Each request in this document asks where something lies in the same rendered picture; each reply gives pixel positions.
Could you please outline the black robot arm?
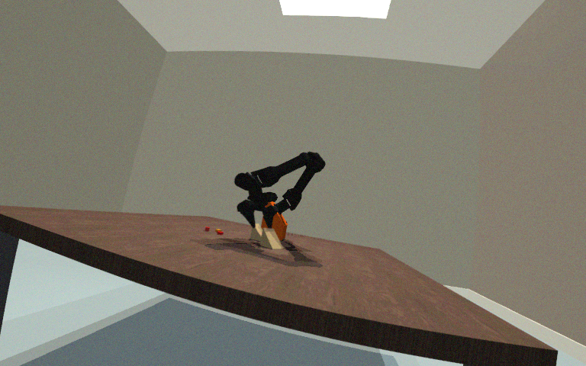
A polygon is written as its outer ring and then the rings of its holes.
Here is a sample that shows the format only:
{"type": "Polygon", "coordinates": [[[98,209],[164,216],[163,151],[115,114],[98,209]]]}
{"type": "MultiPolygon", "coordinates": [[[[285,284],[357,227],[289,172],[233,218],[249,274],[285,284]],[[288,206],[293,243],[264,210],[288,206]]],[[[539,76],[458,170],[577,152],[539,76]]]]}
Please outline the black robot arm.
{"type": "MultiPolygon", "coordinates": [[[[318,152],[302,152],[299,156],[290,159],[281,165],[269,166],[251,172],[251,174],[249,172],[246,172],[245,174],[239,173],[235,178],[235,185],[249,193],[256,190],[262,191],[262,188],[273,186],[282,176],[287,175],[304,165],[306,165],[306,169],[296,185],[293,188],[288,189],[286,193],[282,195],[284,198],[282,201],[274,204],[274,206],[279,209],[279,214],[282,215],[282,213],[288,208],[294,210],[298,206],[301,201],[302,191],[305,189],[314,174],[320,172],[326,165],[318,152]]],[[[277,198],[277,194],[272,192],[260,194],[257,191],[256,194],[257,203],[264,201],[268,204],[268,202],[276,202],[277,198]]]]}

